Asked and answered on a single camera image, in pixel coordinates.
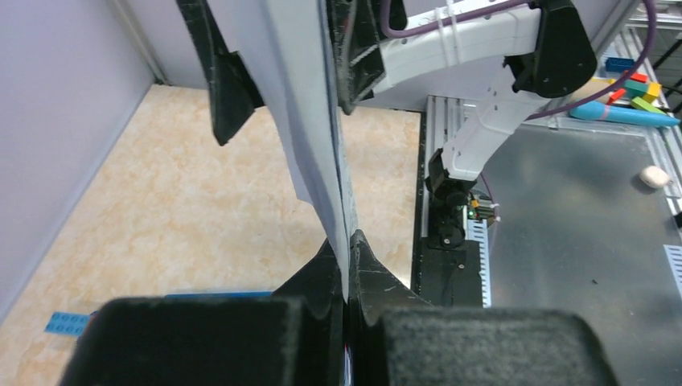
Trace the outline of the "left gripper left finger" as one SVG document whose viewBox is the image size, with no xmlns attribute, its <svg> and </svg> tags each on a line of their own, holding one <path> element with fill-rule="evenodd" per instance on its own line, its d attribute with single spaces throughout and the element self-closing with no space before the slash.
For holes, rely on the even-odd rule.
<svg viewBox="0 0 682 386">
<path fill-rule="evenodd" d="M 330 242 L 325 240 L 315 256 L 272 295 L 302 298 L 316 318 L 340 315 L 343 312 L 341 274 Z"/>
</svg>

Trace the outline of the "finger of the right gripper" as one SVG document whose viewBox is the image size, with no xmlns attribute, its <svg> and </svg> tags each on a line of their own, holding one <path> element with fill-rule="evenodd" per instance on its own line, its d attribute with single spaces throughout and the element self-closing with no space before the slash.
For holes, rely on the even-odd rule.
<svg viewBox="0 0 682 386">
<path fill-rule="evenodd" d="M 178 0 L 176 4 L 207 82 L 212 133 L 224 146 L 265 102 L 239 53 L 225 43 L 208 2 Z"/>
<path fill-rule="evenodd" d="M 339 107 L 350 115 L 373 96 L 383 80 L 384 62 L 373 1 L 327 1 Z"/>
</svg>

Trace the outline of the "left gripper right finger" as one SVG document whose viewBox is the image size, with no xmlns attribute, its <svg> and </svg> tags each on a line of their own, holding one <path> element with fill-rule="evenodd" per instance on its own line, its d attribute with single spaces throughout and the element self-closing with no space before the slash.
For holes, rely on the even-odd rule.
<svg viewBox="0 0 682 386">
<path fill-rule="evenodd" d="M 364 325 L 376 325 L 388 309 L 430 306 L 376 258 L 362 230 L 356 230 L 350 242 L 349 301 Z"/>
</svg>

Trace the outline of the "white printed paper stack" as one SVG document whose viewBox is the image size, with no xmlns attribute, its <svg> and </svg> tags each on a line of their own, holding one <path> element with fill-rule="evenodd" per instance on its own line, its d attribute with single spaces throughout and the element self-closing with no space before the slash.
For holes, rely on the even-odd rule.
<svg viewBox="0 0 682 386">
<path fill-rule="evenodd" d="M 326 3 L 211 1 L 209 6 L 275 120 L 298 198 L 314 207 L 348 298 L 351 235 L 358 219 Z"/>
</svg>

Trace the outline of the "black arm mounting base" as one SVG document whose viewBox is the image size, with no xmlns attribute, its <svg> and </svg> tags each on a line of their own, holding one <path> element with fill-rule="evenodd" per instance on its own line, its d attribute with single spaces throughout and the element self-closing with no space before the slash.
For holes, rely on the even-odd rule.
<svg viewBox="0 0 682 386">
<path fill-rule="evenodd" d="M 425 114 L 426 107 L 421 114 L 418 143 L 417 203 L 410 287 L 414 293 L 435 306 L 484 308 L 479 276 L 479 244 L 466 237 L 454 248 L 439 248 L 422 234 Z M 474 211 L 470 203 L 467 209 L 467 220 L 471 220 Z"/>
</svg>

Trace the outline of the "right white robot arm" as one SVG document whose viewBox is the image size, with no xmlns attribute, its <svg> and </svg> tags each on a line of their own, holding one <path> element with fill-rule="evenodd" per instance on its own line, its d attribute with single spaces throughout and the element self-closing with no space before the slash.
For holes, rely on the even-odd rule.
<svg viewBox="0 0 682 386">
<path fill-rule="evenodd" d="M 232 43 L 208 2 L 178 6 L 207 81 L 215 139 L 227 144 L 267 106 L 296 192 L 341 261 L 357 223 L 339 112 L 418 76 L 503 57 L 473 116 L 436 157 L 447 182 L 467 183 L 522 122 L 596 68 L 570 1 L 449 2 L 413 18 L 390 1 L 227 1 Z"/>
</svg>

